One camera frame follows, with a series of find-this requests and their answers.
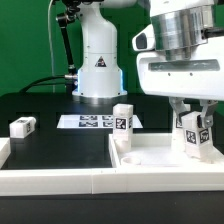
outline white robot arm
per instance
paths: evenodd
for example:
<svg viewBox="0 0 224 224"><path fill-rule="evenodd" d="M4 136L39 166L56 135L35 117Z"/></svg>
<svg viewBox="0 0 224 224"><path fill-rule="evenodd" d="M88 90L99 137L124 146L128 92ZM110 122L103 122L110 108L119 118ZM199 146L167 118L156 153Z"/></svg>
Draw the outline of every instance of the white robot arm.
<svg viewBox="0 0 224 224"><path fill-rule="evenodd" d="M216 100L224 100L224 35L214 27L215 3L150 1L152 24L133 39L134 49L145 51L138 55L137 67L146 94L209 99L212 111Z"/></svg>
<svg viewBox="0 0 224 224"><path fill-rule="evenodd" d="M117 101L127 94L123 89L122 71L117 66L117 30L101 16L100 8L128 7L136 0L62 1L67 6L67 18L70 19L70 12L75 15L83 32L84 58L78 70L77 88L72 93L74 99L92 103Z"/></svg>

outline cube with label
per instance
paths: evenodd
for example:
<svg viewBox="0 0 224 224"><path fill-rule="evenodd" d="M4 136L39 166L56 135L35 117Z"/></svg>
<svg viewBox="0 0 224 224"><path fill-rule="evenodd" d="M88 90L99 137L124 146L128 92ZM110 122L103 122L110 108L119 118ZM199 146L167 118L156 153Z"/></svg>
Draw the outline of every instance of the cube with label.
<svg viewBox="0 0 224 224"><path fill-rule="evenodd" d="M133 133L133 105L117 104L113 108L113 139L120 151L131 149Z"/></svg>
<svg viewBox="0 0 224 224"><path fill-rule="evenodd" d="M199 128L197 117L199 112L192 112L182 117L187 155L203 160L213 151L211 128Z"/></svg>
<svg viewBox="0 0 224 224"><path fill-rule="evenodd" d="M9 125L11 138L25 138L35 130L34 117L21 117Z"/></svg>

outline black table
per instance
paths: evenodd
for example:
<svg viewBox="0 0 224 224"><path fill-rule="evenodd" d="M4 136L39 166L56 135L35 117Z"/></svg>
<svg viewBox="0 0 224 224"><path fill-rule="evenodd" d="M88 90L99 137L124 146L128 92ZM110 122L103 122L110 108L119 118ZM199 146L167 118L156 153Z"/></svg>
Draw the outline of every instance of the black table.
<svg viewBox="0 0 224 224"><path fill-rule="evenodd" d="M172 110L165 97L130 94L143 129L171 132ZM112 114L113 104L90 105L64 94L18 94L0 97L0 137L22 116L37 119L36 131L11 139L4 170L111 167L108 134L112 129L57 129L62 114ZM198 109L193 103L193 110ZM214 145L224 151L224 118L214 115ZM0 197L0 223L223 223L224 192L157 192L100 195Z"/></svg>

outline sticker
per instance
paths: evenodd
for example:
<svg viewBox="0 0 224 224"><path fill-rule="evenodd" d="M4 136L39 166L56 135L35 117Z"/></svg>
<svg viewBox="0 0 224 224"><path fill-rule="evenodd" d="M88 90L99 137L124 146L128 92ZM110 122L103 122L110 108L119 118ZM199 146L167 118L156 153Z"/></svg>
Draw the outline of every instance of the sticker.
<svg viewBox="0 0 224 224"><path fill-rule="evenodd" d="M18 120L16 123L26 123L27 122L27 120Z"/></svg>
<svg viewBox="0 0 224 224"><path fill-rule="evenodd" d="M85 121L92 121L92 120L97 120L97 116L91 116L91 115L82 115L82 116L80 116L80 120L85 120Z"/></svg>
<svg viewBox="0 0 224 224"><path fill-rule="evenodd" d="M113 121L104 121L103 122L104 128L112 128L113 127Z"/></svg>
<svg viewBox="0 0 224 224"><path fill-rule="evenodd" d="M97 61L95 67L107 67L102 56Z"/></svg>
<svg viewBox="0 0 224 224"><path fill-rule="evenodd" d="M126 130L127 121L126 119L116 118L116 129Z"/></svg>
<svg viewBox="0 0 224 224"><path fill-rule="evenodd" d="M130 117L130 118L129 118L129 128L132 127L132 123L133 123L133 122L132 122L132 117Z"/></svg>
<svg viewBox="0 0 224 224"><path fill-rule="evenodd" d="M96 121L81 121L79 122L80 128L96 128L98 127L98 122Z"/></svg>
<svg viewBox="0 0 224 224"><path fill-rule="evenodd" d="M31 131L30 122L26 125L26 131L27 131L27 133L29 133Z"/></svg>
<svg viewBox="0 0 224 224"><path fill-rule="evenodd" d="M112 121L113 120L113 116L111 116L111 115L104 115L103 116L103 120L105 120L105 121Z"/></svg>
<svg viewBox="0 0 224 224"><path fill-rule="evenodd" d="M186 130L186 137L187 137L187 142L195 144L195 145L197 144L195 132Z"/></svg>
<svg viewBox="0 0 224 224"><path fill-rule="evenodd" d="M209 131L208 131L208 129L205 129L205 130L201 131L199 133L199 135L200 135L200 143L201 144L209 141Z"/></svg>

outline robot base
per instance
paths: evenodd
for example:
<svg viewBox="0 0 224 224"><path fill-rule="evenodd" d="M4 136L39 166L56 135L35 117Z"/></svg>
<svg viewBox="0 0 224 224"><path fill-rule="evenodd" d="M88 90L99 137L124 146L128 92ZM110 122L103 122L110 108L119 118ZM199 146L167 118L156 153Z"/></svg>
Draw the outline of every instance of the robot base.
<svg viewBox="0 0 224 224"><path fill-rule="evenodd" d="M78 92L73 92L72 97L74 101L90 103L90 104L112 104L112 103L120 103L125 102L127 99L127 91L123 91L120 95L115 97L86 97L80 95Z"/></svg>

